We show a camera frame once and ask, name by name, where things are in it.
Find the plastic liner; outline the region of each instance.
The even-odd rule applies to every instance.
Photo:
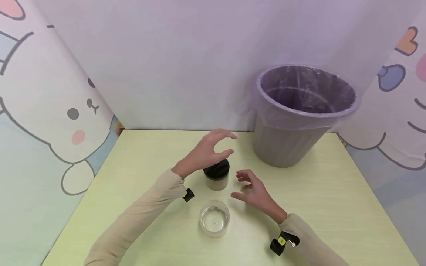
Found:
[[[331,128],[361,104],[349,83],[311,66],[284,65],[264,71],[252,97],[263,124],[284,130]]]

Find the gray trash can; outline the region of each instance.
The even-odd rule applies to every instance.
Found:
[[[346,81],[310,66],[264,71],[252,96],[257,111],[254,151],[276,167],[299,162],[327,130],[361,104],[360,95]]]

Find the sleeve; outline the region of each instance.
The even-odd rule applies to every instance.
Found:
[[[125,210],[96,240],[84,266],[118,266],[130,245],[150,224],[180,197],[185,196],[184,181],[171,169]]]
[[[278,225],[285,231],[300,239],[299,245],[294,250],[304,257],[310,265],[314,266],[346,266],[349,265],[327,244],[325,244],[302,218],[294,213]]]

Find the wrist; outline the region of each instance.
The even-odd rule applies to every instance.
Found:
[[[177,162],[177,164],[172,168],[172,172],[180,176],[182,179],[185,179],[188,175],[192,174],[194,170],[191,167],[191,164],[184,158]]]
[[[274,204],[267,210],[266,215],[268,215],[272,220],[277,224],[281,224],[287,219],[287,212],[283,210],[277,203]]]

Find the table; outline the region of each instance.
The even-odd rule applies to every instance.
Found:
[[[43,266],[81,266],[100,234],[206,132],[125,130],[90,185]],[[202,171],[185,180],[195,197],[175,213],[163,213],[132,245],[120,265],[305,265],[292,249],[278,257],[269,243],[276,224],[244,202],[234,172],[252,169],[288,213],[301,216],[351,265],[418,265],[357,166],[334,133],[326,133],[295,166],[280,169],[259,160],[253,133],[218,143],[234,149],[230,182],[215,192]],[[223,201],[230,210],[228,232],[209,238],[199,225],[202,205]]]

